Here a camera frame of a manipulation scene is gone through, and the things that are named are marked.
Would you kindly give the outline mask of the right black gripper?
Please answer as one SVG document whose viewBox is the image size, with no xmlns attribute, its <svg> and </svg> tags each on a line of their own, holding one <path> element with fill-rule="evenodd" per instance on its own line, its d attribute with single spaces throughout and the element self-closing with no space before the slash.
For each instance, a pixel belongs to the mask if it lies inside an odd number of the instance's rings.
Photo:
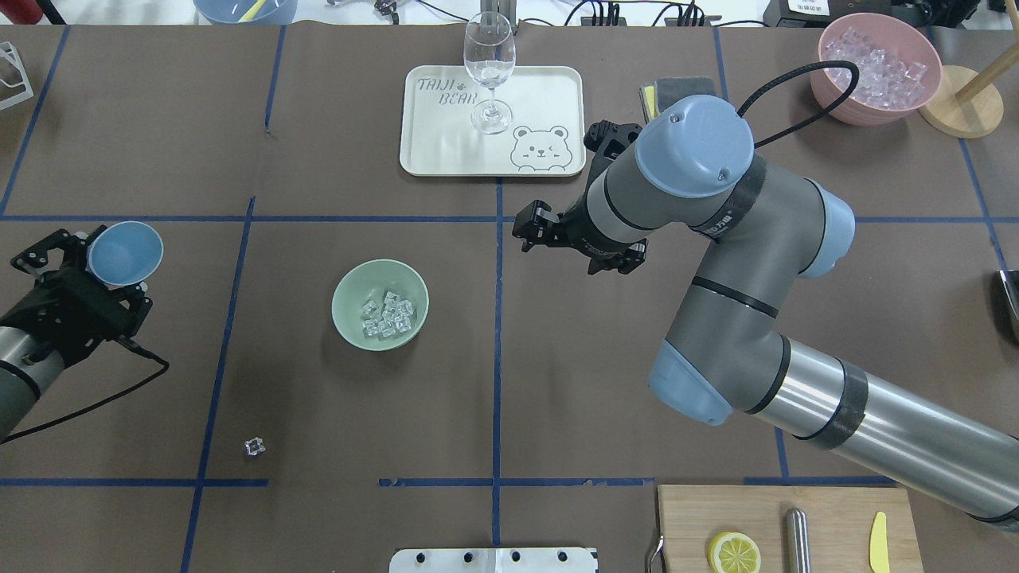
<svg viewBox="0 0 1019 573">
<path fill-rule="evenodd" d="M 584 206 L 554 213 L 542 200 L 532 201 L 514 217 L 512 235 L 527 253 L 536 244 L 550 249 L 572 249 L 589 258 L 588 274 L 616 271 L 629 275 L 646 260 L 647 239 L 624 244 L 598 231 Z"/>
</svg>

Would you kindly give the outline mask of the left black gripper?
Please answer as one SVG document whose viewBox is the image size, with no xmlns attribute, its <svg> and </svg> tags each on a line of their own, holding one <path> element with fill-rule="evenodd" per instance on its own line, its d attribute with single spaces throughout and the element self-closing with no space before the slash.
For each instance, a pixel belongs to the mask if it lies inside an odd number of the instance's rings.
<svg viewBox="0 0 1019 573">
<path fill-rule="evenodd" d="M 88 247 L 90 236 L 61 228 L 10 261 L 16 271 L 39 280 L 2 316 L 1 326 L 51 345 L 66 367 L 90 357 L 103 341 L 135 337 L 153 305 L 138 284 L 109 290 L 84 271 Z M 53 269 L 52 251 L 62 253 Z"/>
</svg>

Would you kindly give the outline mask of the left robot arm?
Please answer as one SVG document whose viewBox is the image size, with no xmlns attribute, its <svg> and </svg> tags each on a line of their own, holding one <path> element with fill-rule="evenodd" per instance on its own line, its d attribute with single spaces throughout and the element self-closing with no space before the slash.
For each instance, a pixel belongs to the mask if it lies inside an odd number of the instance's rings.
<svg viewBox="0 0 1019 573">
<path fill-rule="evenodd" d="M 3 442 L 41 431 L 19 431 L 18 424 L 61 373 L 102 342 L 157 363 L 160 372 L 169 369 L 135 341 L 152 307 L 146 279 L 163 254 L 155 228 L 121 221 L 89 233 L 58 229 L 11 258 L 35 283 L 1 320 Z"/>
</svg>

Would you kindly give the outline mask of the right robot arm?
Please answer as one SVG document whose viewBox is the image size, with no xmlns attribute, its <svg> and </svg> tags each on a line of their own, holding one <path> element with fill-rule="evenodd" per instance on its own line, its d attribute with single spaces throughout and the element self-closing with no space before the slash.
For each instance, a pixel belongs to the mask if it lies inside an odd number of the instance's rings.
<svg viewBox="0 0 1019 573">
<path fill-rule="evenodd" d="M 571 248 L 590 273 L 623 275 L 667 224 L 709 240 L 653 363 L 653 394 L 709 425 L 745 412 L 1017 530 L 1015 436 L 776 331 L 794 281 L 848 253 L 856 219 L 844 200 L 757 155 L 746 120 L 716 95 L 688 95 L 646 127 L 616 126 L 596 149 L 608 163 L 585 192 L 558 214 L 533 202 L 512 233 L 523 251 Z"/>
</svg>

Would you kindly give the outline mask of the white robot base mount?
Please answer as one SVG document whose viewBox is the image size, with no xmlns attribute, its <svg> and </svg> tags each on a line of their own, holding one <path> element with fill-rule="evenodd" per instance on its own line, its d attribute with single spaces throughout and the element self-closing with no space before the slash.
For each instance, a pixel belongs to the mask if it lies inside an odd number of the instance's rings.
<svg viewBox="0 0 1019 573">
<path fill-rule="evenodd" d="M 598 572 L 594 548 L 407 548 L 389 572 Z"/>
</svg>

